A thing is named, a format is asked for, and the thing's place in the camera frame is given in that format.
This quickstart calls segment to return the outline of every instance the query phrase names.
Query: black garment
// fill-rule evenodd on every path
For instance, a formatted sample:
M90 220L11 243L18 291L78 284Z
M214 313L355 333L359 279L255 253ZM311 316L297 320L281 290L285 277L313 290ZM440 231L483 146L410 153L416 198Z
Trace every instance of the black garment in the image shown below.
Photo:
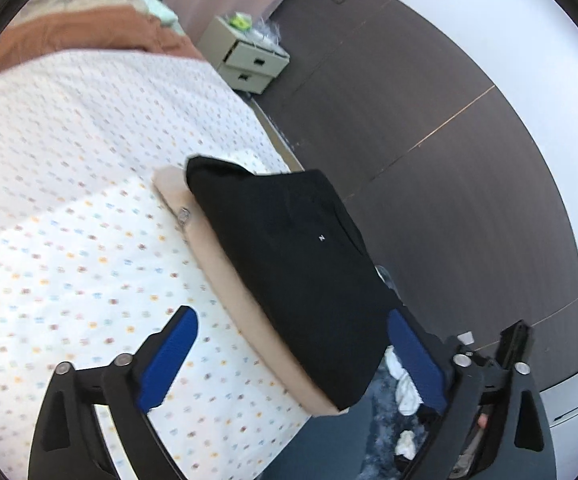
M256 176L197 156L187 184L244 284L339 409L355 404L388 343L397 297L320 171Z

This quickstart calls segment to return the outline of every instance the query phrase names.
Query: orange blanket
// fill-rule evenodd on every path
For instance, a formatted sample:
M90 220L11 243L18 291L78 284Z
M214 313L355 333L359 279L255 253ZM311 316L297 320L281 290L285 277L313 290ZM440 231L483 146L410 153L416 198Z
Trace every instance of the orange blanket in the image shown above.
M8 27L0 35L0 72L25 61L71 48L142 50L203 59L187 36L160 26L131 6L56 12Z

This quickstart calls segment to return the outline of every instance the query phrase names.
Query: blue pad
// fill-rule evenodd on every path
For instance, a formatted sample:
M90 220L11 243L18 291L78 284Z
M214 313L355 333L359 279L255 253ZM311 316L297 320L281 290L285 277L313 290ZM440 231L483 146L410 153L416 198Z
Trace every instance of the blue pad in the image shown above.
M198 335L198 317L188 309L143 372L138 408L160 406Z
M397 310L389 313L387 333L394 352L409 372L422 402L438 413L444 412L447 407L444 398L444 374Z

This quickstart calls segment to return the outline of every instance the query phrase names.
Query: white nightstand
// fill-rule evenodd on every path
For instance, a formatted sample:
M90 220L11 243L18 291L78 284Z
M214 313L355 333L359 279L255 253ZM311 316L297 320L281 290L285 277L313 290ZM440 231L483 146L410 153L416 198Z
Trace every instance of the white nightstand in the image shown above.
M231 88L254 94L262 93L289 63L280 46L253 41L219 16L196 46Z

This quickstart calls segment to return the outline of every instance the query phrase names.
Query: white polka dot bedsheet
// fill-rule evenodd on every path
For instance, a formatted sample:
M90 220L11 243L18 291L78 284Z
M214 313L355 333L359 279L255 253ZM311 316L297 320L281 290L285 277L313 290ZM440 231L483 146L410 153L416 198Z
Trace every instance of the white polka dot bedsheet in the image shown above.
M206 62L66 51L0 74L0 468L27 477L52 370L135 351L181 304L199 333L149 419L190 480L251 480L308 415L239 335L151 184L190 155L287 171ZM133 471L106 408L104 436Z

